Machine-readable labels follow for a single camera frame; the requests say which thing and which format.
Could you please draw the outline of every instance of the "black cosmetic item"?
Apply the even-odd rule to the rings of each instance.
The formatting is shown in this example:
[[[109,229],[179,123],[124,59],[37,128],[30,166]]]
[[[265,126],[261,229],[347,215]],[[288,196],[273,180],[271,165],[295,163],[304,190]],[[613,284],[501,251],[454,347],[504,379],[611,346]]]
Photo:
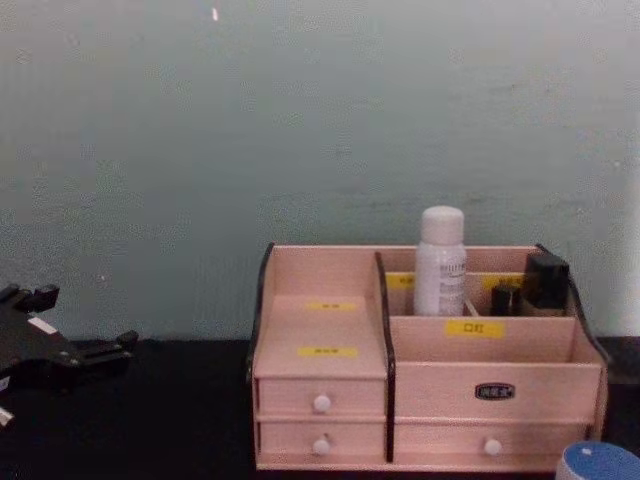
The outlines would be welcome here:
[[[491,290],[491,316],[517,317],[522,308],[520,289],[511,285],[497,285]]]
[[[522,285],[522,314],[564,315],[568,295],[569,264],[551,253],[529,254]]]

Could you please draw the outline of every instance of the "drawer knob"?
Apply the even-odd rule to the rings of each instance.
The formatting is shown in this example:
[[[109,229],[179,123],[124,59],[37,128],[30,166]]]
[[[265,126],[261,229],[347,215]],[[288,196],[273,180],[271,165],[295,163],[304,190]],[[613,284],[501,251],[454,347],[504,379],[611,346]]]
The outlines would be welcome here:
[[[496,456],[502,451],[502,444],[494,439],[488,439],[484,444],[484,453],[491,456]]]
[[[327,440],[327,436],[323,435],[322,438],[319,438],[315,442],[313,442],[313,454],[318,455],[320,457],[324,455],[328,455],[331,450],[331,445],[329,444],[329,440]]]
[[[313,409],[318,413],[328,412],[331,408],[331,399],[326,395],[318,395],[313,401]]]

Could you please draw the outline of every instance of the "pink wooden box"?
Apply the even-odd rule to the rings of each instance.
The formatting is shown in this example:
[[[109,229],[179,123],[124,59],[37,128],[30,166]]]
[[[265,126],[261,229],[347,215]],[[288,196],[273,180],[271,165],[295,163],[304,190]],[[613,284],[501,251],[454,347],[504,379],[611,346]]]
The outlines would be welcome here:
[[[544,472],[600,439],[606,354],[565,317],[489,317],[543,247],[467,247],[461,318],[413,316],[414,247],[273,246],[247,361],[258,469]]]

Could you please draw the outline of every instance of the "drawer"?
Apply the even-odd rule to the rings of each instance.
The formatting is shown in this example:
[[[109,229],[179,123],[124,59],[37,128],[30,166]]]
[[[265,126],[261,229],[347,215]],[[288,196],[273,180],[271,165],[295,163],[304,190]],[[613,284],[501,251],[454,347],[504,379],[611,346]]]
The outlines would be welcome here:
[[[383,423],[267,422],[260,424],[261,452],[302,454],[309,459],[384,453]]]
[[[261,414],[384,415],[383,380],[260,380]]]
[[[585,425],[462,425],[400,424],[395,451],[424,454],[561,455],[585,439]]]
[[[396,418],[478,418],[590,423],[599,365],[399,362]],[[510,398],[477,398],[483,385],[508,384]]]

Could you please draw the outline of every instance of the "blue round object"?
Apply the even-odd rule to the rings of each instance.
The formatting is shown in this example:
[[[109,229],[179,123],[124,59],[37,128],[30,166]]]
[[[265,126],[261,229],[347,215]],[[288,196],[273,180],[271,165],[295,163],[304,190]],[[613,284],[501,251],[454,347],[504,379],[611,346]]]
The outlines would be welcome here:
[[[609,443],[576,443],[563,456],[571,472],[585,480],[640,479],[640,458]]]

